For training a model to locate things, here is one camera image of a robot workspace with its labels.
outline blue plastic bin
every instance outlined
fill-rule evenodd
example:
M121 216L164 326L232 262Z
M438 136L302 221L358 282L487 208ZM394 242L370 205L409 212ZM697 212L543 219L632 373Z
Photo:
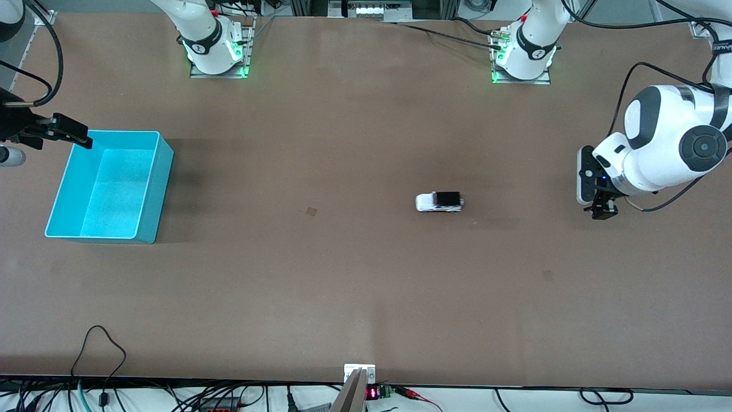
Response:
M153 243L173 150L150 131L90 130L74 145L45 235L90 243Z

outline white toy car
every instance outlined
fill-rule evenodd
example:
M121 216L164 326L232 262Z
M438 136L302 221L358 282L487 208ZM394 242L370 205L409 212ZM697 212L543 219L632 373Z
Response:
M457 213L463 210L465 200L460 198L459 191L434 191L418 194L414 203L417 206L417 211L421 213Z

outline teal cable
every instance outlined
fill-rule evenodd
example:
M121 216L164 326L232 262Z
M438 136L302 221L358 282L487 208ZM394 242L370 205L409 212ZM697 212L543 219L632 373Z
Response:
M84 391L81 389L81 379L79 379L79 383L76 384L76 390L79 392L79 398L81 399L81 405L84 406L84 409L86 409L86 412L92 412L92 409L89 407L89 404L86 403L86 398L84 397Z

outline light blue tray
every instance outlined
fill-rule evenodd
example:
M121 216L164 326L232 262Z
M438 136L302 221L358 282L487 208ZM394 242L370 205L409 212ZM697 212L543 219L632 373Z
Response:
M173 150L154 131L90 130L74 145L45 235L90 243L153 243Z

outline table surface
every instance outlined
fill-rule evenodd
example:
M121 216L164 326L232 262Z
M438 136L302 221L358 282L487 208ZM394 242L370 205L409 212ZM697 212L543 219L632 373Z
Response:
M159 130L175 159L151 246L44 238L68 144L2 170L2 372L68 373L99 323L121 375L338 381L368 362L409 383L732 388L730 166L658 213L592 221L575 201L575 153L630 66L700 76L686 26L572 24L548 87L491 84L485 49L364 20L277 19L240 81L188 79L164 15L55 27L63 87L37 113ZM39 31L24 68L55 67ZM640 69L628 93L667 82ZM417 213L433 190L465 210ZM79 373L119 361L102 334L88 351Z

